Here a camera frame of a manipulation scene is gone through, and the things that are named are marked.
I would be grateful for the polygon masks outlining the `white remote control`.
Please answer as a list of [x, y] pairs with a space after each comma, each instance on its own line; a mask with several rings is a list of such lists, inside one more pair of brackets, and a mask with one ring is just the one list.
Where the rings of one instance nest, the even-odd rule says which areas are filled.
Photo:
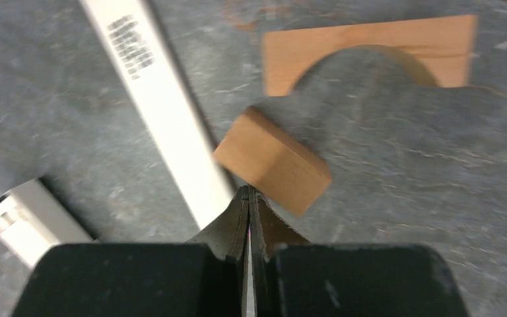
[[0, 197], [0, 242], [29, 268], [54, 246], [95, 240], [37, 178]]

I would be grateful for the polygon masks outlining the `white remote battery cover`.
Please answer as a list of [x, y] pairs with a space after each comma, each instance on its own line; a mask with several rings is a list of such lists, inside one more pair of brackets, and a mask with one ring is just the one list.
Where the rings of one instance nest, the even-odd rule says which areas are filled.
[[186, 77], [147, 1], [81, 1], [97, 37], [145, 123], [200, 229], [230, 203], [230, 180]]

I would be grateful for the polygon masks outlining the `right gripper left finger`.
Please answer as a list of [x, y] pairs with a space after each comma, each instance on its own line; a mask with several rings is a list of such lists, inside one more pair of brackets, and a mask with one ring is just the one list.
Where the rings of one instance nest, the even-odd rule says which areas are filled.
[[14, 316], [243, 316], [250, 189], [181, 243], [72, 243], [36, 264]]

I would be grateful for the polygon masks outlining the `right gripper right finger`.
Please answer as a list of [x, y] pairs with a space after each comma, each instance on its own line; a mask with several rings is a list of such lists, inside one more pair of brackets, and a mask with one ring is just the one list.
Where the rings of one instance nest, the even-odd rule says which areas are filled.
[[249, 190], [258, 316], [467, 316], [444, 258], [423, 244], [309, 242]]

